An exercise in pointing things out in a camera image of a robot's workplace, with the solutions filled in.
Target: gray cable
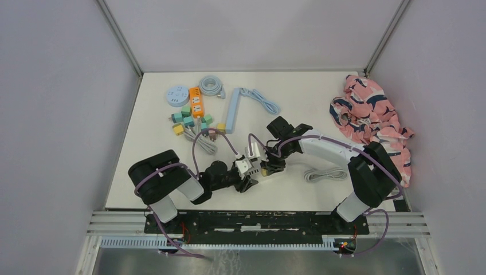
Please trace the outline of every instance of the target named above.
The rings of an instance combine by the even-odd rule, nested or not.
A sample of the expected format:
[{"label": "gray cable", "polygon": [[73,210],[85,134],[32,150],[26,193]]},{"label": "gray cable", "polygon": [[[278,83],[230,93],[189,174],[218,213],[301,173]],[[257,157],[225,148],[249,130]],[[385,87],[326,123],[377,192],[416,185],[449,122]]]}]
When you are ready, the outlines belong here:
[{"label": "gray cable", "polygon": [[322,179],[330,179],[335,181],[343,181],[348,177],[348,173],[342,168],[334,167],[330,169],[320,170],[310,166],[304,162],[290,163],[290,164],[301,164],[309,167],[309,170],[304,172],[304,179],[306,182],[318,182]]},{"label": "gray cable", "polygon": [[[184,137],[186,137],[187,140],[190,142],[193,142],[196,135],[201,131],[201,121],[198,119],[195,123],[194,128],[189,129],[185,128],[184,129]],[[201,147],[208,155],[215,155],[218,152],[218,147],[214,142],[211,142],[209,139],[206,137],[200,137],[198,138],[196,142],[199,147]]]}]

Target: white table surface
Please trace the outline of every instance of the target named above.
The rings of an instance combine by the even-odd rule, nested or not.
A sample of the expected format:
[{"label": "white table surface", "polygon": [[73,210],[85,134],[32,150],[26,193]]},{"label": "white table surface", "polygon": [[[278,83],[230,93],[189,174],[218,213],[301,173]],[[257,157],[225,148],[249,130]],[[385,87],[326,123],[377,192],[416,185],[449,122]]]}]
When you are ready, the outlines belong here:
[{"label": "white table surface", "polygon": [[[225,122],[233,89],[236,87],[256,88],[267,99],[281,107],[280,115],[294,127],[300,123],[313,126],[325,135],[345,139],[334,125],[329,114],[329,104],[336,96],[343,94],[344,79],[356,72],[215,72],[215,73],[145,73],[136,99],[133,114],[125,136],[123,148],[109,191],[106,208],[143,209],[146,206],[134,195],[134,185],[128,177],[128,169],[136,162],[173,149],[194,172],[191,157],[191,143],[184,136],[176,136],[172,122],[168,119],[181,108],[171,107],[166,101],[166,92],[176,85],[188,88],[197,86],[206,75],[214,74],[223,82],[226,99],[203,97],[205,113],[217,122]],[[248,133],[254,133],[263,142],[273,139],[266,126],[276,116],[267,113],[257,101],[240,98],[236,127],[228,138],[236,150],[243,152],[248,145]],[[206,155],[196,147],[199,169],[204,171],[214,160],[224,161],[229,167],[234,155],[226,141],[220,137],[216,156]],[[307,183],[303,179],[306,167],[312,163],[319,168],[334,165],[298,153],[287,160],[287,170],[266,177],[247,192],[238,193],[234,187],[213,192],[212,199],[200,205],[193,205],[184,195],[175,190],[170,194],[178,209],[200,210],[267,210],[267,211],[331,211],[352,191],[348,178],[342,182],[322,180]],[[391,201],[381,207],[394,211]]]}]

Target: coiled cable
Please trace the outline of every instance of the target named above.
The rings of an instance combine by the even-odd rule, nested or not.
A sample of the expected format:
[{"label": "coiled cable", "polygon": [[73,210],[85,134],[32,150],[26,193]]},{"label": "coiled cable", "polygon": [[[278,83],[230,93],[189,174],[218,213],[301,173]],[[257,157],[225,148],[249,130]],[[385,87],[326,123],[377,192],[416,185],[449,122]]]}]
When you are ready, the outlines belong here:
[{"label": "coiled cable", "polygon": [[205,76],[199,82],[199,89],[205,96],[220,95],[222,99],[226,97],[223,83],[217,76]]}]

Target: pink patterned cloth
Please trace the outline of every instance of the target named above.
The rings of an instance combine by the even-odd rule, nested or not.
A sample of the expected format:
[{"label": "pink patterned cloth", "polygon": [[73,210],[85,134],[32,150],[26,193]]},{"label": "pink patterned cloth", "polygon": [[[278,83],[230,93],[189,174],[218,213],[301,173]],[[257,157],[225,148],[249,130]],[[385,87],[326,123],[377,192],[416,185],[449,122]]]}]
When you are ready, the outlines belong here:
[{"label": "pink patterned cloth", "polygon": [[395,108],[376,82],[347,76],[344,97],[333,99],[330,113],[336,126],[352,141],[381,143],[402,175],[401,185],[410,185],[410,151],[405,145],[414,132],[400,127]]}]

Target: gray wall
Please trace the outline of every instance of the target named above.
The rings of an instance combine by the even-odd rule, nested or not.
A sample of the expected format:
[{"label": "gray wall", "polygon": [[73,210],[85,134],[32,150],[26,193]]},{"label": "gray wall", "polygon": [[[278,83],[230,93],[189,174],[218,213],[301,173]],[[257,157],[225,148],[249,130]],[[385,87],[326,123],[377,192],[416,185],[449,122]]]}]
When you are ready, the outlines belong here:
[{"label": "gray wall", "polygon": [[95,1],[0,1],[0,273],[73,273],[135,94]]},{"label": "gray wall", "polygon": [[145,72],[364,68],[400,0],[107,0]]},{"label": "gray wall", "polygon": [[372,78],[416,131],[411,199],[444,274],[484,274],[486,2],[415,0]]}]

